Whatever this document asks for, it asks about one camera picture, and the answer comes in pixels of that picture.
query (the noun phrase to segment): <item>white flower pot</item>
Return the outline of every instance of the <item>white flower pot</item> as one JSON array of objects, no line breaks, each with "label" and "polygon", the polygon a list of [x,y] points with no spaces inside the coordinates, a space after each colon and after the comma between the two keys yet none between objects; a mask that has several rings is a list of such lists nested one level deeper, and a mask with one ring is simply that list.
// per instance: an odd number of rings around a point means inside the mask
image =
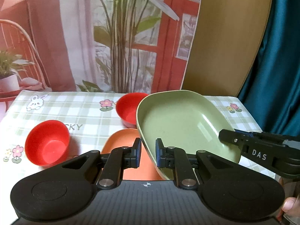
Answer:
[{"label": "white flower pot", "polygon": [[17,75],[11,75],[0,79],[0,89],[2,92],[13,92],[20,89]]}]

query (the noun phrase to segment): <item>plaid tablecloth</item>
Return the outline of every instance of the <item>plaid tablecloth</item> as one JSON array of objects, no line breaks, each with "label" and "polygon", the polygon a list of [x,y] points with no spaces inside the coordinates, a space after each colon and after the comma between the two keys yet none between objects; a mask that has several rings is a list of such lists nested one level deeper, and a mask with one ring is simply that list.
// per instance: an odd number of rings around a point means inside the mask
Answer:
[{"label": "plaid tablecloth", "polygon": [[[17,181],[40,170],[24,152],[30,130],[50,119],[63,122],[71,135],[69,158],[93,149],[102,150],[110,135],[125,128],[116,113],[117,100],[123,94],[86,92],[22,91],[0,122],[0,142],[3,160],[0,162],[1,223],[11,224],[17,216],[9,195]],[[250,113],[234,97],[206,97],[235,129],[261,132]],[[240,164],[268,175],[275,174],[241,157]]]}]

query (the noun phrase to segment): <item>chair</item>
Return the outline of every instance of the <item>chair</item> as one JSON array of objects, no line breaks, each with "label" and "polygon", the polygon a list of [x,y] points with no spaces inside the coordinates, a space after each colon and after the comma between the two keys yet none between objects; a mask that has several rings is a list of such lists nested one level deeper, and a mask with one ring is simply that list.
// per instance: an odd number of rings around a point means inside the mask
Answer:
[{"label": "chair", "polygon": [[25,71],[19,72],[20,78],[36,79],[41,83],[41,91],[52,91],[38,51],[28,33],[19,24],[10,20],[0,19],[0,29],[0,49],[7,49],[14,54],[20,54],[22,59],[34,63],[23,66]]}]

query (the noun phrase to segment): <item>teal fabric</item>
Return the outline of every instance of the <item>teal fabric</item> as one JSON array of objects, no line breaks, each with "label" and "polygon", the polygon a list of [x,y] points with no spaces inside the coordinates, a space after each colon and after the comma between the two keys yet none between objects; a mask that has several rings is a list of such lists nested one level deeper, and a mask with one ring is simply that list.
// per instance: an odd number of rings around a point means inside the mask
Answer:
[{"label": "teal fabric", "polygon": [[262,44],[238,98],[263,131],[300,135],[300,0],[272,0]]}]

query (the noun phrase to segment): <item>red bowl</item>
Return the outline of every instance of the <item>red bowl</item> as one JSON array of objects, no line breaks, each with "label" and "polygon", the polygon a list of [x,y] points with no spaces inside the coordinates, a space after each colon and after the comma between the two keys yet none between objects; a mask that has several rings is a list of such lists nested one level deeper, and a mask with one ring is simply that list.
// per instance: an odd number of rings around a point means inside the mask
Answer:
[{"label": "red bowl", "polygon": [[25,153],[38,166],[53,166],[68,156],[70,133],[60,121],[48,120],[35,126],[27,136]]},{"label": "red bowl", "polygon": [[115,109],[127,128],[137,128],[137,107],[147,95],[139,92],[129,93],[117,101]]}]

